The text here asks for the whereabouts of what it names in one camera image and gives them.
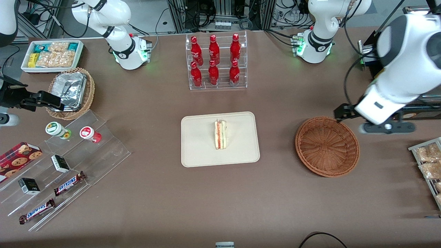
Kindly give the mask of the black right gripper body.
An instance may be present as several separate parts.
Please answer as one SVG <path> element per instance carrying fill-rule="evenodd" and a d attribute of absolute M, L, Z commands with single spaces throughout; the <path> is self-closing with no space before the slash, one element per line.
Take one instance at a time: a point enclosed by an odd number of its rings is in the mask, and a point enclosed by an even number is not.
<path fill-rule="evenodd" d="M 1 107 L 25 109 L 31 112 L 36 111 L 37 107 L 31 98 L 33 93 L 27 91 L 27 84 L 22 84 L 9 76 L 2 76 L 0 78 L 3 80 L 0 90 Z"/>

